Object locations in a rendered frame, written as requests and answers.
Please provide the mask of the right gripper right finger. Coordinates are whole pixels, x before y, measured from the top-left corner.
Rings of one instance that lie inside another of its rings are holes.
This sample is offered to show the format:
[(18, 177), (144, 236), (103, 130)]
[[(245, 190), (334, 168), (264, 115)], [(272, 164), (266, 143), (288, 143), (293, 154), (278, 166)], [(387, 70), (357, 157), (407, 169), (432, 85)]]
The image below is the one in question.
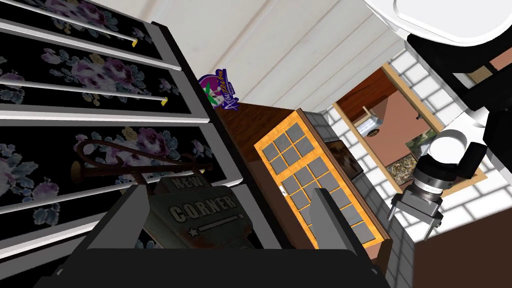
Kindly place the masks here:
[(362, 251), (353, 228), (325, 188), (316, 188), (311, 199), (311, 224), (319, 249)]

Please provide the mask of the orange door with glass panes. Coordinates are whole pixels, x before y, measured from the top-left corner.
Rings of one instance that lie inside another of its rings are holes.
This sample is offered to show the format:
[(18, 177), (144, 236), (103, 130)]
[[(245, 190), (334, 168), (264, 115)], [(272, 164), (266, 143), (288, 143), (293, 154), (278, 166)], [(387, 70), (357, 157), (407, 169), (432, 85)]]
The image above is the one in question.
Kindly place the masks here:
[(316, 188), (324, 188), (331, 194), (364, 248), (390, 239), (322, 139), (318, 132), (321, 120), (323, 116), (319, 113), (297, 109), (254, 148), (314, 248), (319, 246), (309, 211)]

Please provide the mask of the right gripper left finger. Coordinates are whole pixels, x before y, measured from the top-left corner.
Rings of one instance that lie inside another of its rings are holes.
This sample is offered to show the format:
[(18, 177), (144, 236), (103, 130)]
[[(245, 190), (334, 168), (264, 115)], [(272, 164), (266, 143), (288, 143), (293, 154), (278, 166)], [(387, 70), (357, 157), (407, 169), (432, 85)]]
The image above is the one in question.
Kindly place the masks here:
[(132, 185), (85, 238), (86, 249), (133, 249), (150, 212), (145, 185)]

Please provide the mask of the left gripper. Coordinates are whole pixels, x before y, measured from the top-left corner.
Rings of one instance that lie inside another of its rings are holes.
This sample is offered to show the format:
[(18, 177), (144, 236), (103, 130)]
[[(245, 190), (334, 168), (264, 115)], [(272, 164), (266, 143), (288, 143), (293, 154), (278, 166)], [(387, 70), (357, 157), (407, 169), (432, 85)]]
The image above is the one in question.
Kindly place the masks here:
[(439, 227), (443, 220), (443, 214), (439, 211), (442, 202), (440, 196), (434, 196), (418, 187), (407, 187), (403, 193), (397, 193), (393, 197), (387, 220), (391, 222), (399, 209), (427, 223), (429, 226), (423, 237), (423, 241), (427, 241), (434, 228)]

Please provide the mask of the dark brown wall picture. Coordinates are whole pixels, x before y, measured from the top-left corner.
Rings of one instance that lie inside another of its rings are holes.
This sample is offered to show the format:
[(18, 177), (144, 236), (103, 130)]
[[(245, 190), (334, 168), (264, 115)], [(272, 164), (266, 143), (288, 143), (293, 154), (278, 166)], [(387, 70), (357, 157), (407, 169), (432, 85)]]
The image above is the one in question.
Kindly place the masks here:
[(324, 145), (327, 149), (325, 155), (329, 165), (334, 167), (337, 163), (348, 180), (354, 181), (364, 171), (342, 140), (326, 141)]

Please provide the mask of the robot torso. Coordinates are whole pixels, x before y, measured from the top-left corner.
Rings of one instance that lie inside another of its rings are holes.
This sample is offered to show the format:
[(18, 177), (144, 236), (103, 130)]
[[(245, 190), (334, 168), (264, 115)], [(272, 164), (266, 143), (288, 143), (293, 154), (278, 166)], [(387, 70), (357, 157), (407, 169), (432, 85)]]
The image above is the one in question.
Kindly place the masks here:
[(400, 38), (472, 47), (512, 26), (512, 0), (363, 0)]

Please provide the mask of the rusty hanging metal sign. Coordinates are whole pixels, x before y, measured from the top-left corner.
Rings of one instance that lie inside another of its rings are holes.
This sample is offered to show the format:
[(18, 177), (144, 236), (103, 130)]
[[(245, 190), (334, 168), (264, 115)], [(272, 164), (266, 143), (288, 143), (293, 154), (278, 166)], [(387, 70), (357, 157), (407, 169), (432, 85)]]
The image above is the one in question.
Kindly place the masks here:
[[(87, 145), (98, 145), (154, 159), (159, 165), (129, 166), (120, 157), (112, 164), (90, 159)], [(131, 175), (144, 185), (149, 214), (144, 231), (163, 248), (253, 249), (248, 240), (253, 225), (230, 187), (213, 186), (202, 174), (212, 164), (168, 159), (104, 140), (85, 140), (76, 146), (81, 162), (74, 162), (71, 179), (80, 183), (87, 177)]]

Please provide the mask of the silver range hood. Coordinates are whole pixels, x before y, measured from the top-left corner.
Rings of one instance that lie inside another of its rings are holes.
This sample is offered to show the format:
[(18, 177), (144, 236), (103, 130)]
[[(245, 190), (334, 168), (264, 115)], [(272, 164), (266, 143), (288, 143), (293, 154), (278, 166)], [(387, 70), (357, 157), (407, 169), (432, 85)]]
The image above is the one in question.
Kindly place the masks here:
[(357, 129), (362, 137), (366, 137), (369, 132), (378, 129), (383, 123), (383, 119), (379, 118), (372, 112), (369, 112), (362, 119), (354, 123), (354, 127)]

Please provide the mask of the purple wall sticker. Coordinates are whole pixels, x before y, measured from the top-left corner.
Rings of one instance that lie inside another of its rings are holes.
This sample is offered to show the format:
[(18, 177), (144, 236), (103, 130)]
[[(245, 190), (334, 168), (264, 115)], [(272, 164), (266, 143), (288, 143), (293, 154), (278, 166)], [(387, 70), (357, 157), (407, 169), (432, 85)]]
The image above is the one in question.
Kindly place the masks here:
[(198, 82), (214, 109), (238, 110), (239, 99), (235, 97), (236, 92), (228, 80), (227, 69), (217, 69), (215, 74), (206, 74)]

